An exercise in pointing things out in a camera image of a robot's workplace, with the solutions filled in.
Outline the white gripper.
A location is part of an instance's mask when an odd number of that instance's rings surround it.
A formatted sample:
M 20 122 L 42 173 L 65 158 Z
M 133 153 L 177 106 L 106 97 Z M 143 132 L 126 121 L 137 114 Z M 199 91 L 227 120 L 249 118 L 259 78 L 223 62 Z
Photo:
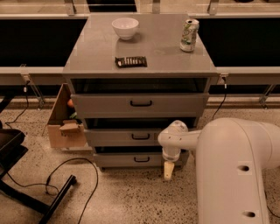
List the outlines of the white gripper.
M 164 179 L 170 180 L 172 178 L 172 173 L 176 162 L 179 160 L 179 156 L 181 153 L 180 148 L 176 147 L 163 147 L 162 148 L 162 155 L 164 160 Z

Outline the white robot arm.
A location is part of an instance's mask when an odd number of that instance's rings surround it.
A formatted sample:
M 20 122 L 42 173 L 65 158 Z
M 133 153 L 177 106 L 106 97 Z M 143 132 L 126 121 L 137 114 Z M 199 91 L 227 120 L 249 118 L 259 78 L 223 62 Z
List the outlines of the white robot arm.
M 157 138 L 163 158 L 195 152 L 198 224 L 270 224 L 263 169 L 280 165 L 280 128 L 219 118 L 190 131 L 175 121 Z

